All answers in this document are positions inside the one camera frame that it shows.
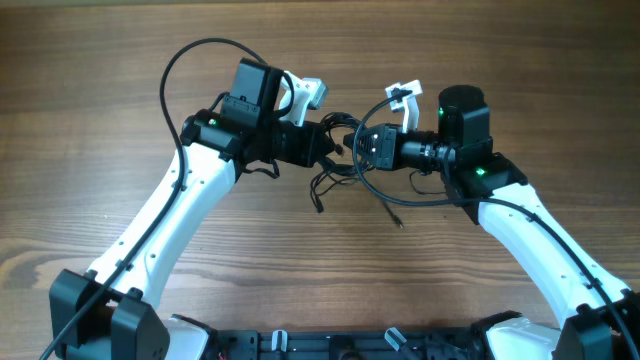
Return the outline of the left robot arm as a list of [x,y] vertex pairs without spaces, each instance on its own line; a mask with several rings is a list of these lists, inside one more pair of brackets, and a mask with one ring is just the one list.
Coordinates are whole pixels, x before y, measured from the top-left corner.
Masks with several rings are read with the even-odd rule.
[[49,291],[53,339],[45,357],[206,359],[217,333],[157,308],[181,254],[210,210],[244,174],[277,177],[280,163],[310,168],[333,148],[307,113],[326,85],[243,59],[232,87],[173,131],[175,156],[117,241],[82,274],[61,272]]

